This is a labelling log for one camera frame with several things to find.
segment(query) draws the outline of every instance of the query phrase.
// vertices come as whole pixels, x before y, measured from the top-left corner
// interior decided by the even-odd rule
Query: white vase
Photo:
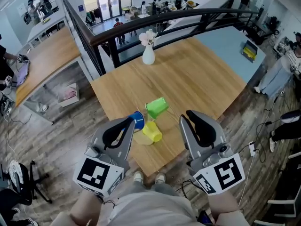
[[[147,45],[142,55],[143,63],[145,63],[146,65],[152,65],[155,62],[155,59],[156,56],[154,51],[152,50],[152,45]]]

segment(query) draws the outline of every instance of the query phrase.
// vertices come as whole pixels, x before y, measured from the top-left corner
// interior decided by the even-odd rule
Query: wooden floor
[[[256,127],[265,120],[269,113],[264,109],[270,109],[274,101],[273,99],[268,100],[264,95],[254,94],[251,90],[251,87],[263,76],[265,70],[275,63],[271,47],[264,44],[262,50],[267,54],[264,66],[259,69],[250,85],[218,120],[224,128],[226,138],[236,152],[256,139]],[[72,82],[79,84],[81,100],[71,108],[62,109],[56,105],[56,91],[62,84],[66,85]],[[81,189],[72,181],[74,165],[84,153],[86,144],[96,128],[106,122],[107,118],[78,65],[69,67],[55,77],[45,88],[40,89],[34,99],[50,104],[47,115],[55,119],[56,123],[53,126],[45,125],[34,115],[26,125],[10,122],[9,145],[15,149],[19,162],[29,166],[29,162],[35,160],[40,174],[46,172],[50,174],[50,178],[45,181],[43,187],[53,200],[53,204],[47,204],[38,197],[31,206],[19,206],[20,218],[32,217],[39,225],[47,226],[60,211],[70,209],[78,198]],[[299,107],[293,94],[292,82],[289,82],[285,88],[285,99],[291,110]],[[267,120],[277,120],[281,114],[287,111],[289,109],[284,99],[280,97],[274,105],[273,113]],[[29,116],[30,113],[21,109],[15,109],[11,115],[15,121],[26,121]],[[269,132],[278,125],[279,122],[264,126],[255,144],[255,147],[261,151],[261,160],[264,158],[266,160],[261,163],[260,155],[256,155],[241,203],[241,209],[249,223],[255,219],[261,219],[268,209],[266,202],[273,196],[279,179],[278,169],[285,166],[287,155],[294,144],[293,140],[285,141],[279,144],[274,153],[269,152]],[[14,159],[14,153],[5,146],[7,123],[3,119],[0,120],[0,131],[0,162],[6,165],[6,154],[8,161],[11,161]],[[187,155],[188,152],[183,152],[161,170],[166,173],[167,182],[174,189],[179,189],[182,181],[189,178],[185,165]],[[243,150],[240,155],[245,174],[247,174],[251,163],[248,148]],[[134,172],[139,169],[133,158],[129,158],[129,163],[131,169],[127,172],[126,179],[113,193],[112,199],[115,201],[118,194],[131,183]],[[154,176],[148,178],[147,185],[153,182]],[[241,183],[231,190],[237,200],[241,197],[243,187],[244,183]],[[198,210],[206,209],[210,214],[208,201],[203,192],[192,186],[185,187],[185,192],[194,207]],[[107,224],[111,209],[110,204],[103,206],[99,225]]]

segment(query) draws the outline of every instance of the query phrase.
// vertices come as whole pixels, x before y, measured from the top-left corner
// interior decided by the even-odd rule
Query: yellow cup
[[[162,139],[162,133],[158,129],[157,125],[153,121],[148,121],[144,128],[142,129],[142,132],[147,135],[148,138],[150,138],[153,142],[158,142]]]

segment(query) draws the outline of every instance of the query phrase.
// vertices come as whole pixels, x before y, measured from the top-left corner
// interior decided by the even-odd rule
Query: light blue table
[[[250,81],[266,56],[258,48],[253,63],[244,57],[242,51],[249,39],[233,26],[205,32],[196,35],[195,38],[214,51],[246,83]]]

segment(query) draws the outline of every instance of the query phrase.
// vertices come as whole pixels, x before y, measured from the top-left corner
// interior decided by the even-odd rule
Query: purple cloth
[[[27,63],[23,63],[21,69],[19,70],[19,74],[17,77],[17,86],[22,85],[25,82],[28,73],[29,73],[29,61]]]

